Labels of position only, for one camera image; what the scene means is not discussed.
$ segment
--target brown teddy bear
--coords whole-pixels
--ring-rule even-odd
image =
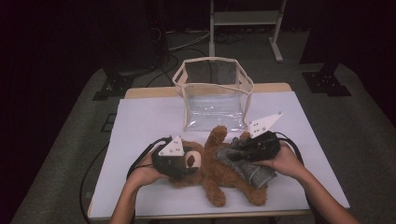
[[[202,164],[197,172],[187,175],[182,179],[171,178],[170,182],[177,188],[202,185],[207,199],[216,207],[222,207],[226,204],[226,197],[220,187],[237,188],[245,193],[250,203],[264,205],[266,202],[266,184],[260,188],[256,188],[250,185],[233,168],[216,159],[216,151],[220,147],[230,145],[224,143],[226,135],[227,128],[217,126],[208,136],[205,148],[195,142],[183,141],[183,147],[190,147],[191,150],[198,151],[201,154]],[[242,133],[240,139],[246,139],[248,137],[248,133]]]

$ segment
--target gray carpet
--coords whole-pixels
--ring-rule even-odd
[[[233,44],[217,44],[217,56],[235,58],[256,83],[287,82],[296,92],[304,112],[320,142],[350,203],[350,212],[362,223],[394,223],[396,220],[396,132],[390,121],[361,85],[359,77],[343,65],[335,75],[350,91],[348,97],[313,94],[302,72],[318,71],[321,64],[298,64],[308,33],[282,32],[278,45],[283,63],[277,63],[268,43],[269,34],[249,34]],[[186,43],[196,35],[170,35],[170,44]],[[193,46],[207,54],[206,43]],[[178,66],[184,59],[202,57],[193,49],[173,53]],[[171,69],[175,58],[163,66]],[[145,87],[161,69],[139,77],[134,87]],[[117,112],[119,97],[93,101],[106,80],[103,70],[92,75],[33,186],[12,223],[84,223],[79,209],[79,188],[84,174],[96,155],[109,140],[111,114]],[[159,77],[150,87],[169,86]],[[87,211],[101,165],[102,152],[86,175],[82,188],[82,204]],[[211,223],[210,219],[164,220],[161,223]],[[216,223],[268,223],[266,218],[222,218]],[[277,223],[314,223],[311,216],[277,217]]]

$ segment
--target white table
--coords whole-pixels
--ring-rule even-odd
[[[223,25],[265,25],[274,24],[274,36],[269,37],[270,45],[278,63],[283,62],[279,47],[277,46],[277,37],[280,25],[285,13],[287,0],[282,0],[279,10],[266,11],[215,11],[214,1],[210,1],[210,40],[209,56],[215,57],[215,26]]]
[[[92,197],[89,217],[93,219],[111,216],[129,167],[150,143],[169,134],[181,135],[186,140],[202,144],[208,137],[207,132],[183,132],[184,102],[173,88],[134,89],[127,92],[126,98],[129,99],[120,100],[109,148]],[[305,166],[341,205],[348,208],[347,198],[295,93],[285,83],[255,84],[247,119],[259,119],[278,111],[284,115],[271,131],[284,133],[291,138],[299,146]],[[232,137],[239,134],[229,133],[226,141],[231,141]],[[224,207],[214,207],[206,199],[201,186],[175,189],[166,179],[162,179],[139,191],[136,217],[273,217],[310,214],[304,190],[297,181],[278,175],[268,185],[264,206],[249,204],[237,189],[223,188],[227,203]]]

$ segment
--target gray cloth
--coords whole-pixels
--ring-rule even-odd
[[[276,177],[275,170],[270,167],[253,165],[250,161],[246,160],[231,161],[227,155],[234,152],[238,151],[230,147],[220,147],[215,154],[215,158],[233,168],[249,185],[260,188],[269,180]]]

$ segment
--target transparent plastic container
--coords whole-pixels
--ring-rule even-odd
[[[183,62],[173,77],[185,103],[184,131],[247,129],[253,81],[235,59],[205,57]]]

